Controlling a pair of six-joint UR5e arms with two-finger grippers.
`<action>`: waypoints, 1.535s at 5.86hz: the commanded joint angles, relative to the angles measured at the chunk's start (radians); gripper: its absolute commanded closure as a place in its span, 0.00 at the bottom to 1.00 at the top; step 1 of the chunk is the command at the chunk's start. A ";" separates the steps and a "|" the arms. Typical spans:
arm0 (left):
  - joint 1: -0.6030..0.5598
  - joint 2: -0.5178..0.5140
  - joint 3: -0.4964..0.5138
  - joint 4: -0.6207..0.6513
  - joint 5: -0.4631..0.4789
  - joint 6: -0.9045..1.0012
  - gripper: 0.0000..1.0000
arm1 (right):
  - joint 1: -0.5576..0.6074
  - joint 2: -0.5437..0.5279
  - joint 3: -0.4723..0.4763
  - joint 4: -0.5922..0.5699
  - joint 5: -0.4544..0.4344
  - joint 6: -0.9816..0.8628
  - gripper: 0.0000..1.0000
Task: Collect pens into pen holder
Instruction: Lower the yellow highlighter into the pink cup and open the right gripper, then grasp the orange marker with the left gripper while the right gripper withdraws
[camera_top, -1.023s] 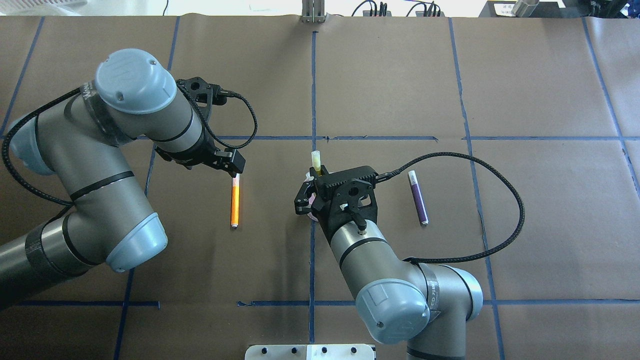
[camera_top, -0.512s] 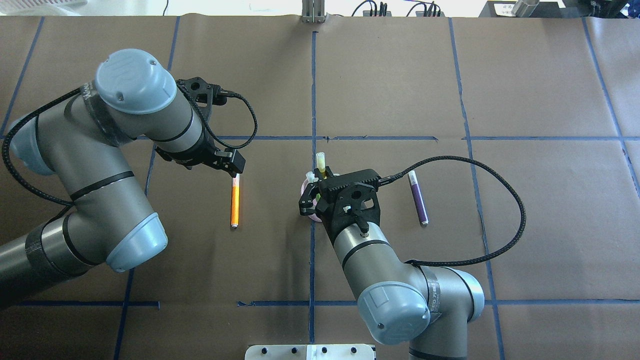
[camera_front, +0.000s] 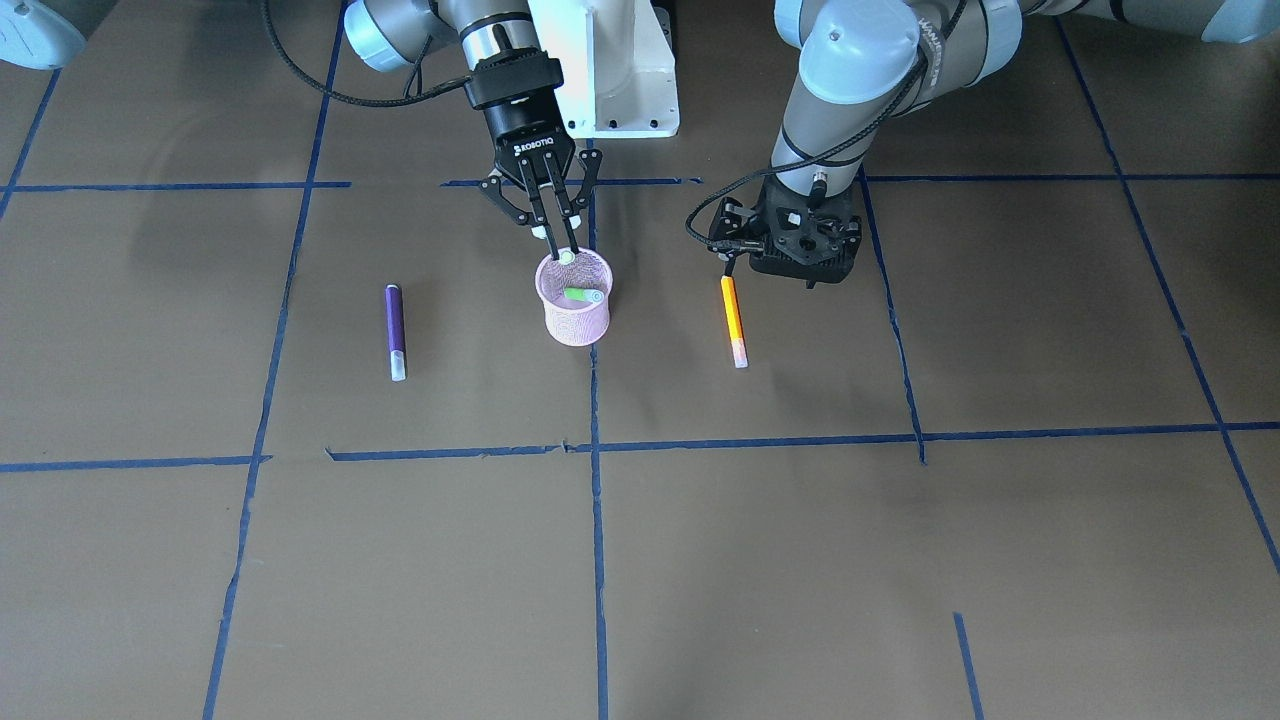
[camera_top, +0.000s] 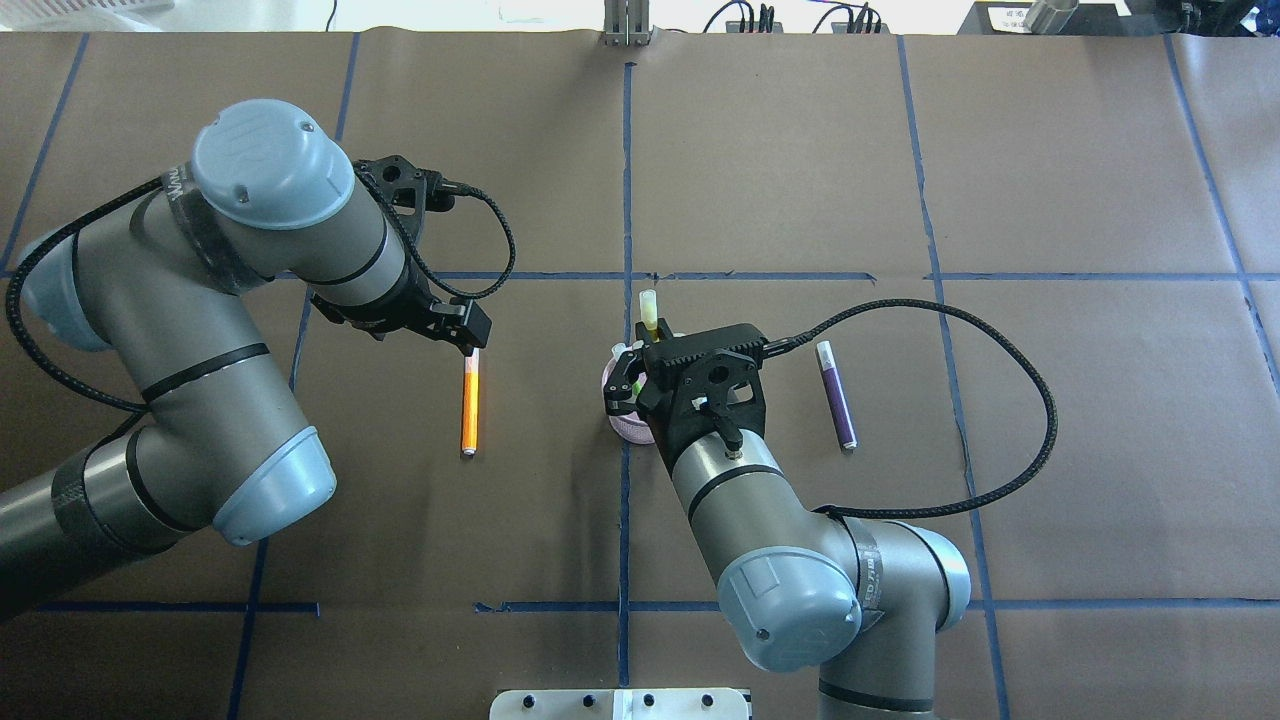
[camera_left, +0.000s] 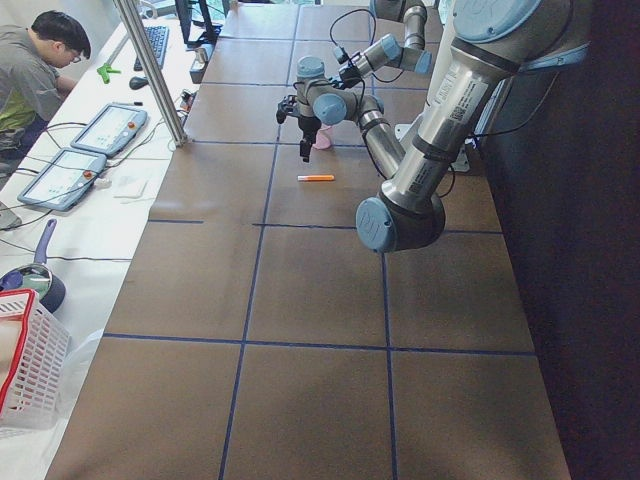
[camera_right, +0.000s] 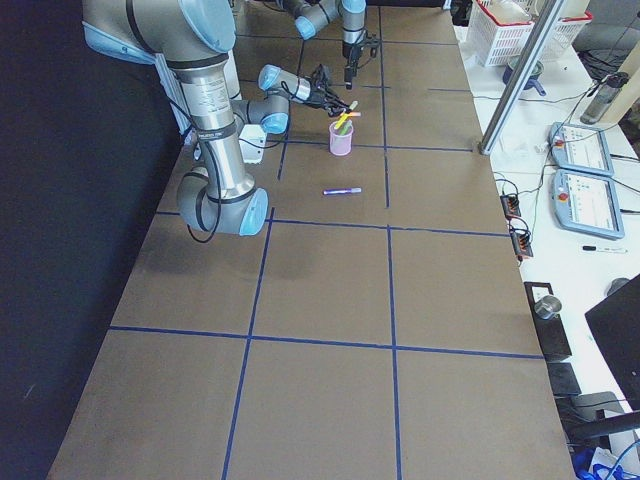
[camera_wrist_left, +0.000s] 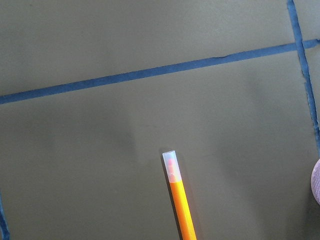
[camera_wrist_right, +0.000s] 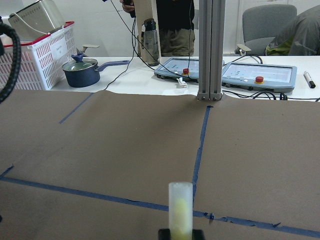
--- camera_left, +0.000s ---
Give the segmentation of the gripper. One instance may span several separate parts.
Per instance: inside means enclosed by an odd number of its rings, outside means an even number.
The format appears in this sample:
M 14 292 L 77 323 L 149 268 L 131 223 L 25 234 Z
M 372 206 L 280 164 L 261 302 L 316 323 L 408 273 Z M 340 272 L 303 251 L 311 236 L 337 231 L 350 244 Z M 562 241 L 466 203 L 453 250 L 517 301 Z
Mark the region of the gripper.
M 338 86 L 340 90 L 347 90 L 357 85 L 364 86 L 365 78 L 356 65 L 343 66 L 338 73 Z
M 298 126 L 302 132 L 302 140 L 299 143 L 299 153 L 302 161 L 310 161 L 311 143 L 316 141 L 317 132 L 321 128 L 321 121 L 315 116 L 300 115 Z

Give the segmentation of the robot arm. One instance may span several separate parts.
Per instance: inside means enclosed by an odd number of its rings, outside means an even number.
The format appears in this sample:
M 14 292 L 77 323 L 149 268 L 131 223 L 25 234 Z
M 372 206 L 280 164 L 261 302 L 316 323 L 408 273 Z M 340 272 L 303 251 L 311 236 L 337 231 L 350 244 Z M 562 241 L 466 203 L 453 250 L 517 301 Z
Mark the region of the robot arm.
M 374 1 L 377 19 L 401 23 L 405 38 L 385 35 L 355 56 L 336 51 L 339 73 L 306 56 L 297 64 L 295 93 L 276 118 L 294 117 L 307 158 L 322 126 L 355 123 L 384 180 L 360 203 L 356 228 L 376 252 L 418 249 L 441 235 L 445 212 L 437 187 L 472 133 L 496 86 L 520 73 L 560 69 L 582 61 L 589 45 L 589 1 L 458 1 L 452 38 L 437 56 L 424 46 L 427 9 L 420 1 Z M 381 102 L 355 86 L 383 67 L 431 73 L 433 97 L 402 137 L 384 118 Z
M 404 40 L 399 42 L 392 34 L 372 40 L 363 51 L 348 54 L 334 43 L 334 56 L 340 65 L 331 83 L 339 89 L 354 87 L 372 76 L 382 67 L 411 71 L 426 75 L 431 64 L 431 53 L 425 49 L 427 6 L 423 1 L 370 1 L 367 9 L 376 25 L 377 20 L 400 23 L 404 27 Z

